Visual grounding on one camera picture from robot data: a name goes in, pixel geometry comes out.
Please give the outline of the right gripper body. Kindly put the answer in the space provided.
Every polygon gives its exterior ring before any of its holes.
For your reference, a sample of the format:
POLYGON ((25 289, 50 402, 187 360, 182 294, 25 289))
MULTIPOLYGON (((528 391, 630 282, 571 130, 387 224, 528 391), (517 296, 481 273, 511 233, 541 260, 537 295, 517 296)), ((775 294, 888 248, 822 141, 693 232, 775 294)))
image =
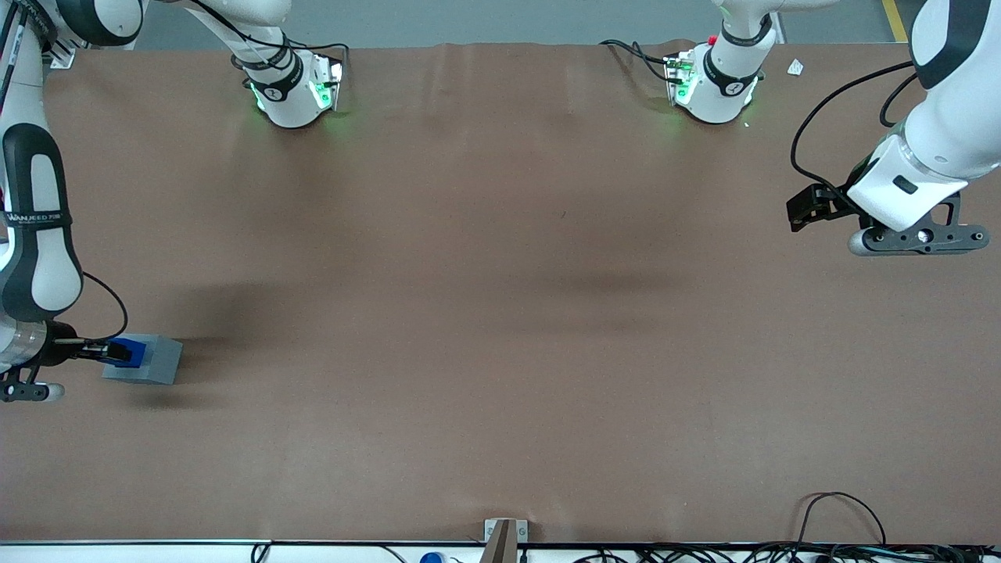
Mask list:
POLYGON ((39 350, 39 366, 54 367, 72 359, 84 346, 84 339, 65 323, 45 323, 45 341, 39 350))

